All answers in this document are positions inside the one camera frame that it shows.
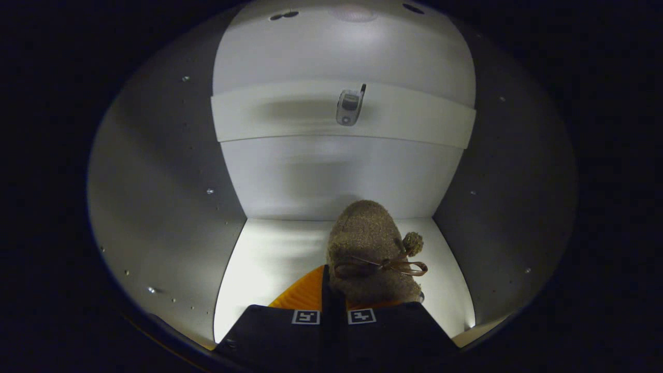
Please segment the silver flip phone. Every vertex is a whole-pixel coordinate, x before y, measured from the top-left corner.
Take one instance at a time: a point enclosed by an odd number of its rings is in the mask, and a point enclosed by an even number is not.
[[[361,102],[366,92],[366,84],[361,86],[359,92],[344,90],[336,104],[336,121],[340,125],[355,125],[361,112]]]

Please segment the plush toy ear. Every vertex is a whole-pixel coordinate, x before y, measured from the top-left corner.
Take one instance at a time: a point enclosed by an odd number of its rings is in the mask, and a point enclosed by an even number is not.
[[[405,235],[405,238],[403,238],[403,246],[405,247],[406,252],[412,249],[409,256],[415,256],[424,248],[424,239],[419,233],[409,232]]]

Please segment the orange fabric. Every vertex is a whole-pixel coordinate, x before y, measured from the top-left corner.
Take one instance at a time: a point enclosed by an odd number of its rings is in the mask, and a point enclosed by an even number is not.
[[[281,293],[269,307],[281,309],[305,309],[322,311],[322,276],[325,266],[314,269]],[[401,302],[382,302],[373,305],[355,305],[345,302],[348,311],[364,308],[381,308],[400,305]]]

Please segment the dark background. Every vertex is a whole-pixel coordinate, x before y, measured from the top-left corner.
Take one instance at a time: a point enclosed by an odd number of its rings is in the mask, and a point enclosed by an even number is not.
[[[2,251],[9,294],[0,331],[3,371],[195,371],[138,332],[109,301],[86,216],[87,157],[105,109],[133,71],[230,5],[2,4],[9,63],[3,127],[10,171],[17,174],[5,182],[12,234]],[[447,371],[659,370],[654,300],[663,292],[650,278],[660,199],[653,183],[660,121],[651,114],[660,6],[435,5],[512,53],[547,89],[568,124],[581,183],[570,248],[551,282],[513,324]]]

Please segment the curved white wall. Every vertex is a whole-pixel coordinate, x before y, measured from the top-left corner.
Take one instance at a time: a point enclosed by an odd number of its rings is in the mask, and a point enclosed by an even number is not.
[[[367,80],[474,107],[472,56],[448,17],[425,7],[425,14],[413,13],[402,1],[349,3],[373,20],[341,21],[337,0],[248,4],[219,44],[213,94],[289,80]],[[269,20],[290,9],[299,15]]]

